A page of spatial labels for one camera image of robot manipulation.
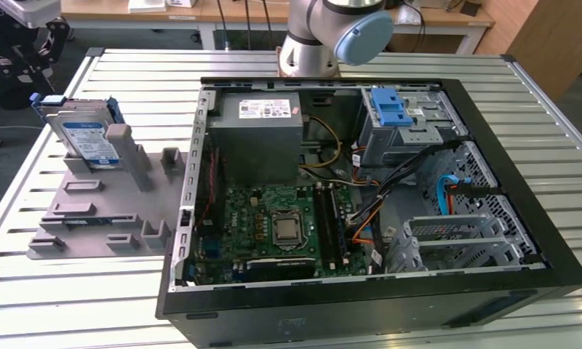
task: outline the power supply label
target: power supply label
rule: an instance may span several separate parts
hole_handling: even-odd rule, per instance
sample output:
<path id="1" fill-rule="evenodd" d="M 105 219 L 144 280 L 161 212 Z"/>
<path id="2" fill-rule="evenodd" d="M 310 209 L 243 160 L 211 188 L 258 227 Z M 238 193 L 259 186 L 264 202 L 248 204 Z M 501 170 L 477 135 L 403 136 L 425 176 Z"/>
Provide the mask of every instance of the power supply label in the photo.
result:
<path id="1" fill-rule="evenodd" d="M 87 161 L 101 166 L 119 163 L 119 154 L 105 139 L 105 128 L 100 122 L 65 122 L 63 129 Z"/>
<path id="2" fill-rule="evenodd" d="M 290 100 L 243 100 L 239 102 L 240 119 L 271 119 L 290 117 Z"/>

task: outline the metal case frame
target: metal case frame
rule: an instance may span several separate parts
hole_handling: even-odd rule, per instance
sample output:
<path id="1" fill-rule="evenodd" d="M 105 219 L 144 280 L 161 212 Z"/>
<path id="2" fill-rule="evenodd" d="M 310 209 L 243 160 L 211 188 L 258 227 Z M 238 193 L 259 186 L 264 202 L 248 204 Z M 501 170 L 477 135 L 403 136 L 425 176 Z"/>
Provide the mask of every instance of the metal case frame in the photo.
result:
<path id="1" fill-rule="evenodd" d="M 401 83 L 439 84 L 503 189 L 506 200 L 534 239 L 547 268 L 501 273 L 455 273 L 423 278 L 375 276 L 367 278 L 366 282 L 342 284 L 228 287 L 212 291 L 177 292 L 169 270 L 172 251 L 168 251 L 157 316 L 172 322 L 196 346 L 401 333 L 429 328 L 427 322 L 419 320 L 422 317 L 431 318 L 433 327 L 486 324 L 533 301 L 564 296 L 582 287 L 581 264 L 459 81 L 212 78 L 203 79 L 201 83 L 208 86 L 204 91 L 218 88 L 264 91 L 294 89 L 292 86 L 306 83 L 324 89 Z M 201 102 L 199 108 L 207 108 L 207 103 Z M 195 132 L 199 127 L 204 127 L 204 124 L 196 119 Z"/>

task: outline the yellow wire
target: yellow wire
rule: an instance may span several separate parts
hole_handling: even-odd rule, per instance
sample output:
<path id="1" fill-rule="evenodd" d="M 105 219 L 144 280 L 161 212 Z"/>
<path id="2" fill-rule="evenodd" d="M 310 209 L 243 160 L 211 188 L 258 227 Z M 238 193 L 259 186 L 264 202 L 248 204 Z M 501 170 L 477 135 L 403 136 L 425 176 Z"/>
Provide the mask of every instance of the yellow wire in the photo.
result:
<path id="1" fill-rule="evenodd" d="M 311 118 L 311 120 L 315 120 L 332 134 L 332 137 L 336 140 L 336 154 L 334 155 L 334 157 L 330 160 L 327 160 L 326 162 L 322 162 L 319 164 L 302 164 L 300 165 L 302 169 L 314 169 L 315 167 L 326 167 L 327 165 L 330 165 L 331 163 L 334 163 L 339 159 L 340 150 L 342 150 L 339 136 L 336 136 L 334 129 L 320 119 L 315 118 L 314 116 L 308 116 L 308 117 Z"/>

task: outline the motherboard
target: motherboard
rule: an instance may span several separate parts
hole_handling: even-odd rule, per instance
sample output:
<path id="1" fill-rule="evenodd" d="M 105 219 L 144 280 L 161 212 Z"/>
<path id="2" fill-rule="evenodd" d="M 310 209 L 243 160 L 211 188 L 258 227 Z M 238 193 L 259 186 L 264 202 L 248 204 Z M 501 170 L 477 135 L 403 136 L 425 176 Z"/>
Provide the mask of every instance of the motherboard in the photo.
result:
<path id="1" fill-rule="evenodd" d="M 366 274 L 364 250 L 347 249 L 344 186 L 231 187 L 224 228 L 201 241 L 207 284 Z"/>

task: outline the blue drive bay latch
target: blue drive bay latch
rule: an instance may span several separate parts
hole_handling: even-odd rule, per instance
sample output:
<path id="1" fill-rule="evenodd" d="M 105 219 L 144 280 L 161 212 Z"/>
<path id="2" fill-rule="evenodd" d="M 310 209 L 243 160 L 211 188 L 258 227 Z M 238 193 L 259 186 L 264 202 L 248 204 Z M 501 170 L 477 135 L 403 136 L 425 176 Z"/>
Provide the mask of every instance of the blue drive bay latch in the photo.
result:
<path id="1" fill-rule="evenodd" d="M 414 120 L 407 116 L 406 101 L 395 89 L 371 89 L 372 103 L 382 126 L 411 126 Z"/>

